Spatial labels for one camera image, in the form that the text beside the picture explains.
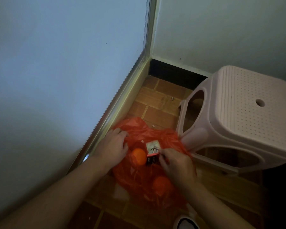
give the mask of terracotta tile floor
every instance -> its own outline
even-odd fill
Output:
[[[141,117],[149,127],[175,129],[179,102],[190,93],[189,89],[149,76],[126,118]],[[270,207],[261,172],[231,177],[206,165],[196,165],[199,179],[214,195],[254,227],[266,228]],[[88,194],[69,228],[172,228],[180,214],[195,215],[193,210],[177,208],[151,210],[129,197],[112,174],[107,174]],[[198,215],[195,219],[201,229],[208,228]]]

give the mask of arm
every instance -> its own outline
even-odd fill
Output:
[[[95,153],[67,176],[0,222],[1,228],[65,227],[96,182],[126,155],[127,132],[110,130]]]
[[[191,158],[174,149],[160,151],[160,163],[189,204],[211,228],[252,229],[253,227],[198,182]]]

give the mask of red plastic bag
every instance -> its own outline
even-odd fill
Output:
[[[129,150],[126,157],[113,168],[117,182],[136,198],[144,199],[157,208],[182,206],[184,198],[166,178],[160,164],[137,165],[131,158],[131,151],[141,148],[146,151],[146,143],[158,140],[162,149],[173,148],[180,153],[187,154],[187,150],[178,140],[177,133],[172,129],[156,130],[149,128],[139,117],[126,119],[114,128],[127,131],[129,136],[124,143],[128,143]]]

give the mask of right hand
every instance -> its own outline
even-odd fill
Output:
[[[195,167],[189,156],[172,148],[161,149],[159,152],[159,162],[177,188],[186,191],[198,182]],[[163,156],[168,159],[169,163],[166,163]]]

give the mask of left hand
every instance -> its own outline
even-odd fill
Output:
[[[125,144],[123,146],[126,136],[128,136],[128,133],[119,128],[109,130],[106,136],[99,142],[93,156],[99,158],[102,165],[110,170],[126,156],[128,145]]]

